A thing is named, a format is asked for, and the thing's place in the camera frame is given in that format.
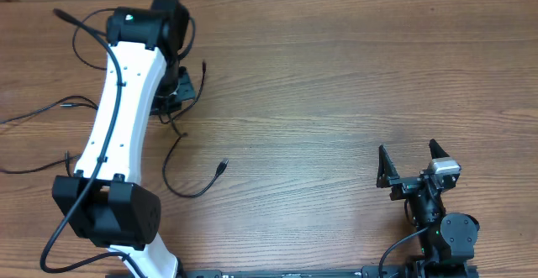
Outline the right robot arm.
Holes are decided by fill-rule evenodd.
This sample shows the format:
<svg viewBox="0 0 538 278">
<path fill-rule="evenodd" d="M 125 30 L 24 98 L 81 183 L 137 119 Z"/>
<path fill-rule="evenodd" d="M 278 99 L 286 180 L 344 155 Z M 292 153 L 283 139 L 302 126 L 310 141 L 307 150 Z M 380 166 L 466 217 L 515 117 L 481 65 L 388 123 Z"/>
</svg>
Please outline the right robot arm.
<svg viewBox="0 0 538 278">
<path fill-rule="evenodd" d="M 448 213 L 441 195 L 456 186 L 462 167 L 435 139 L 429 142 L 431 161 L 417 176 L 402 177 L 384 145 L 378 148 L 377 187 L 389 188 L 390 199 L 404 201 L 405 217 L 416 231 L 392 244 L 377 266 L 378 277 L 478 277 L 474 258 L 480 225 L 460 212 Z M 413 238 L 421 254 L 410 256 L 396 270 L 385 267 L 389 254 Z"/>
</svg>

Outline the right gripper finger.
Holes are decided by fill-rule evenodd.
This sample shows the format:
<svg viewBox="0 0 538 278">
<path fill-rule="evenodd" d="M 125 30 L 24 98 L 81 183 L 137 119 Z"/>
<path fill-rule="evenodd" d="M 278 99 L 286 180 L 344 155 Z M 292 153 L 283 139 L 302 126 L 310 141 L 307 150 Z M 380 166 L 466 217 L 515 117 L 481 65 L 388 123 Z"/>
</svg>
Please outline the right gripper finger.
<svg viewBox="0 0 538 278">
<path fill-rule="evenodd" d="M 383 144 L 379 146 L 378 154 L 379 165 L 376 186 L 378 188 L 390 187 L 392 182 L 399 178 L 399 174 Z"/>
<path fill-rule="evenodd" d="M 430 155 L 431 158 L 434 159 L 441 159 L 441 158 L 447 158 L 449 157 L 449 154 L 446 153 L 441 146 L 438 144 L 438 142 L 435 139 L 431 139 L 429 142 L 429 148 L 430 148 Z"/>
</svg>

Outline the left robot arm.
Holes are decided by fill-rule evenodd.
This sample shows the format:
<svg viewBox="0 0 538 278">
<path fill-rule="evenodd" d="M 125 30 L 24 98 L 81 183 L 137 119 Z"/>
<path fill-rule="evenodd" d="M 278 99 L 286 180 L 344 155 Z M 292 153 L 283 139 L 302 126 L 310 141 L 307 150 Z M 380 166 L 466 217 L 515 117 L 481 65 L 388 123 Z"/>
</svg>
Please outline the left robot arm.
<svg viewBox="0 0 538 278">
<path fill-rule="evenodd" d="M 181 64 L 194 33 L 179 0 L 113 11 L 99 37 L 108 65 L 92 132 L 73 174 L 52 188 L 62 226 L 120 258 L 133 277 L 184 274 L 158 233 L 161 201 L 141 185 L 141 154 L 149 118 L 198 97 Z"/>
</svg>

